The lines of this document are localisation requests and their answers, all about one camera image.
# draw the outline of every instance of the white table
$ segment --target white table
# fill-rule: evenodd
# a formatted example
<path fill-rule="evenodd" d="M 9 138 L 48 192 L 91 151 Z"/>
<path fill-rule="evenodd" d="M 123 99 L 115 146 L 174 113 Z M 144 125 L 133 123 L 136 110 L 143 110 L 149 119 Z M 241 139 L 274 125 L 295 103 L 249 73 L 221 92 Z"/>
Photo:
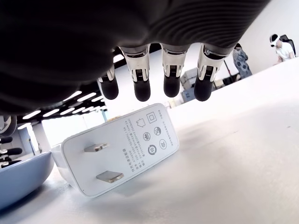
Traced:
<path fill-rule="evenodd" d="M 298 70 L 296 58 L 172 109 L 178 152 L 95 199 L 54 168 L 0 224 L 297 224 Z"/>

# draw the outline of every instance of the white shirt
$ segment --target white shirt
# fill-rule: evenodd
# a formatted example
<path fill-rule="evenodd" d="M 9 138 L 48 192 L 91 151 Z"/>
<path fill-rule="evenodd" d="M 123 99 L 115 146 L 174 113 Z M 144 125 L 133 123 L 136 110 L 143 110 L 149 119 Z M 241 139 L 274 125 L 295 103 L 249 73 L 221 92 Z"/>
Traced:
<path fill-rule="evenodd" d="M 287 61 L 290 59 L 290 53 L 294 54 L 294 50 L 289 43 L 282 42 L 282 47 L 276 48 L 276 53 L 281 56 L 283 61 Z"/>

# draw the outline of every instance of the white power adapter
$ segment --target white power adapter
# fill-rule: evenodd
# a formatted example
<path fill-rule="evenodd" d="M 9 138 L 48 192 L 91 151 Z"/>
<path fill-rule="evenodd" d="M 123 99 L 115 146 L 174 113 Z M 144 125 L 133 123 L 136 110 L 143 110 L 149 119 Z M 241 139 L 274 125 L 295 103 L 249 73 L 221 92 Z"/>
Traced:
<path fill-rule="evenodd" d="M 69 137 L 52 155 L 72 187 L 96 197 L 158 164 L 178 146 L 166 108 L 154 104 Z"/>

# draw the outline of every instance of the robotic hand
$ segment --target robotic hand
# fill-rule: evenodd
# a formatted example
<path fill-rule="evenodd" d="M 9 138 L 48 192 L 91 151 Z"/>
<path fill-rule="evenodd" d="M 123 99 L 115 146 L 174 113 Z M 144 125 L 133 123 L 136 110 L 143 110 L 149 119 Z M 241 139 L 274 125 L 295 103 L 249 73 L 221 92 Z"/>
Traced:
<path fill-rule="evenodd" d="M 149 48 L 161 43 L 164 92 L 174 97 L 190 44 L 200 42 L 196 99 L 212 82 L 269 0 L 3 0 L 0 8 L 0 114 L 24 114 L 98 79 L 119 94 L 113 54 L 120 47 L 135 95 L 150 97 Z"/>

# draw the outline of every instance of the person in patterned clothing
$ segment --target person in patterned clothing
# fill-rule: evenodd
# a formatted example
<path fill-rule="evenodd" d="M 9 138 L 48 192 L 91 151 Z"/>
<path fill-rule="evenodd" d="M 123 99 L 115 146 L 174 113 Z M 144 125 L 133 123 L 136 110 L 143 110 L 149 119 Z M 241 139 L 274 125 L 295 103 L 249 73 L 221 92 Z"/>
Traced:
<path fill-rule="evenodd" d="M 237 43 L 235 46 L 235 49 L 233 52 L 233 57 L 234 57 L 235 67 L 238 69 L 241 79 L 251 76 L 252 73 L 249 69 L 247 62 L 246 62 L 248 59 L 248 56 L 243 51 L 243 49 L 239 43 Z"/>

